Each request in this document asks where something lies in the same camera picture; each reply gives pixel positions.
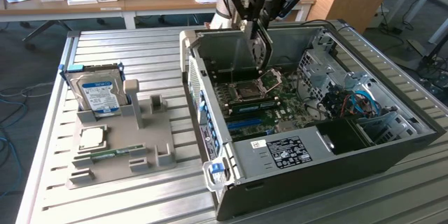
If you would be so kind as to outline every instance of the motherboard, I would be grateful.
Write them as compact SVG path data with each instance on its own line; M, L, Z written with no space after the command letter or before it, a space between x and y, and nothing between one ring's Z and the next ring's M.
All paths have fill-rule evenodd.
M255 80L216 83L215 93L233 141L292 131L319 120L277 69Z

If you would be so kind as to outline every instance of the metal table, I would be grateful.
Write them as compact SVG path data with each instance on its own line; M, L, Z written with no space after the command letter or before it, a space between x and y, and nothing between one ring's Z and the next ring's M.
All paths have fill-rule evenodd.
M121 60L127 79L141 82L139 97L161 93L167 98L177 167L75 190L64 187L77 102L56 75L16 223L216 223L179 71L179 32L193 28L89 31L67 39L63 64ZM355 31L347 28L341 35L448 128L447 107ZM339 57L349 68L359 67L348 55ZM448 134L385 173L223 223L435 223L448 219L447 167Z

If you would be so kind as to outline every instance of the warning label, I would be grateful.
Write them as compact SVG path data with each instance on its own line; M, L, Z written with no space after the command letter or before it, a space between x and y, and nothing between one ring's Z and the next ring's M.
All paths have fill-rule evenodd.
M280 169L312 161L297 136L268 142L268 149Z

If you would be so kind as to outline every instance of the blue hard drive label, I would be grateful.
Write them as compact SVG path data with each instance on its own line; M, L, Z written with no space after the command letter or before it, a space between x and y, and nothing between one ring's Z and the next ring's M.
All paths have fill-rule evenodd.
M267 142L276 166L283 169L312 161L297 136Z
M107 116L120 108L119 100L112 94L113 85L109 81L92 82L83 84L83 90L88 99L91 109L99 114Z

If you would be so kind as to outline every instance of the open computer tower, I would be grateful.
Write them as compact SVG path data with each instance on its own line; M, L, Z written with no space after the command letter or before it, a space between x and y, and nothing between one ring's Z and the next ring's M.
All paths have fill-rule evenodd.
M189 32L184 88L217 220L387 171L444 129L329 25ZM349 57L356 66L345 66Z

